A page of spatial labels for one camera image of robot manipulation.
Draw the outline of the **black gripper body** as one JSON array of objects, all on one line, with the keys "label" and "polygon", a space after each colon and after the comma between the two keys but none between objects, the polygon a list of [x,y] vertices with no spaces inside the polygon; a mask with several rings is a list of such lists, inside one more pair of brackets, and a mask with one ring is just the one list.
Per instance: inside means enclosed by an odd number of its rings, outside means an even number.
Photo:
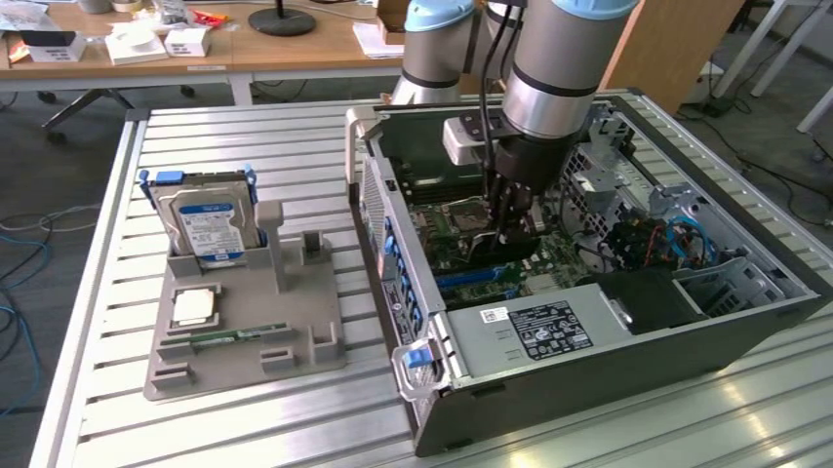
[{"label": "black gripper body", "polygon": [[510,182],[544,191],[560,174],[574,147],[574,137],[555,139],[512,136],[495,147],[494,169]]}]

